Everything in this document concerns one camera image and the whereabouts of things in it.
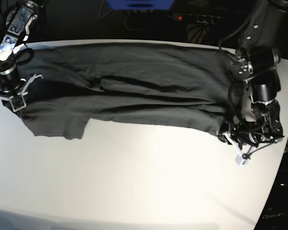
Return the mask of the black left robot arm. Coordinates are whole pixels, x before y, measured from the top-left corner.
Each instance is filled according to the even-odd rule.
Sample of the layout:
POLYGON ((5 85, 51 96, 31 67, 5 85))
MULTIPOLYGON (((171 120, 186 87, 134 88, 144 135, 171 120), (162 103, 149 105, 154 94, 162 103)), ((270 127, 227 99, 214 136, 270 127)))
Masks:
POLYGON ((276 70, 281 61, 280 47, 288 35, 288 0, 257 0, 243 23, 218 42, 221 53, 239 67, 242 80, 231 84, 228 101, 238 123, 231 123, 218 136, 236 145, 258 147, 274 144, 283 138, 280 105, 281 90, 276 70), (234 103, 233 93, 248 92, 255 121, 242 117, 242 96, 234 103))

